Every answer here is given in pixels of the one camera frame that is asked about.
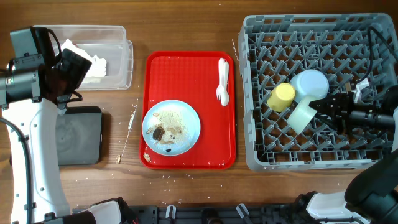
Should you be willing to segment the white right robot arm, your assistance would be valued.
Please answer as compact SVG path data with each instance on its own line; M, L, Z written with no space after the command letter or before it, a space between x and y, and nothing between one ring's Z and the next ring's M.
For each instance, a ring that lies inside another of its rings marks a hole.
M354 93L337 93L309 106L330 118L337 130L349 132L355 126L397 129L397 87L390 87L382 106L354 103ZM397 138L391 153L358 174L344 192L301 194L291 205L291 223L397 223Z

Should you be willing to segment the yellow plastic cup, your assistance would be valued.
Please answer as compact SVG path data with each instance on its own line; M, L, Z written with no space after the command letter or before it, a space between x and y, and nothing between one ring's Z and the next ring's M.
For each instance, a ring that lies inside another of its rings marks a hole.
M282 112L292 104L295 93L295 88L291 84L281 83L271 91L267 104L272 110Z

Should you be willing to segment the white napkin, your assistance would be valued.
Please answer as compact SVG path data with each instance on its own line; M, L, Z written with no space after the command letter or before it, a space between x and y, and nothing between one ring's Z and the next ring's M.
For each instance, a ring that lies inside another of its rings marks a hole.
M91 62L91 67L86 73L86 77L105 77L107 61L97 55L91 56L87 51L77 47L71 40L67 39L62 45L61 50L69 49Z

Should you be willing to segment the light blue bowl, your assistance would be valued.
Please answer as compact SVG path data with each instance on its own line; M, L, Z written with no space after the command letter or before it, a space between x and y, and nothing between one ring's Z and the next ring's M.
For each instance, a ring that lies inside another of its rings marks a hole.
M324 98L329 90L329 82L326 76L322 72L312 69L304 70L295 75L290 80L290 84L295 89L294 101L296 103L300 103L307 95Z

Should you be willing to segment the mint green bowl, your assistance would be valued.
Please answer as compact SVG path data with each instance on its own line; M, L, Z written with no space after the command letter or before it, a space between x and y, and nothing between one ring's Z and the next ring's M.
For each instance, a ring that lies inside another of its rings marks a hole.
M319 98L311 95L304 96L287 119L287 124L296 134L301 134L316 115L317 111L309 105L316 100Z

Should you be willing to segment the white plastic spoon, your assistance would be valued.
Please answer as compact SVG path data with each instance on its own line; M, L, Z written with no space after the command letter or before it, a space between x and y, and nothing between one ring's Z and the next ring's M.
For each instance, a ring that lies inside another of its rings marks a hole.
M221 105L227 106L229 103L229 94L227 91L228 86L228 78L229 78L229 63L224 61L221 66L221 71L223 72L223 82L222 82L222 91L221 91Z

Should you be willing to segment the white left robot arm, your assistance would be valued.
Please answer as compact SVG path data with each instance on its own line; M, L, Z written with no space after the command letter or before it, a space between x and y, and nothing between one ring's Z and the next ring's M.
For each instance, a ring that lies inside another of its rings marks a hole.
M15 57L1 70L1 122L11 143L12 223L129 223L134 213L121 198L71 213L60 180L56 147L59 109L81 101L78 92L91 62L63 49L53 30L12 31Z

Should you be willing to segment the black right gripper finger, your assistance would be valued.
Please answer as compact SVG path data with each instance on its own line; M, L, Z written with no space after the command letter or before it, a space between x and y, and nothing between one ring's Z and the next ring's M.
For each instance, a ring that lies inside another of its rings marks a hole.
M320 113L317 113L315 117L319 119L322 123L326 124L329 128L334 129L338 133L341 132L338 120L335 120L329 116L326 116L325 114L320 114Z
M341 113L341 97L341 93L330 95L320 100L311 101L309 107L321 114L338 114Z

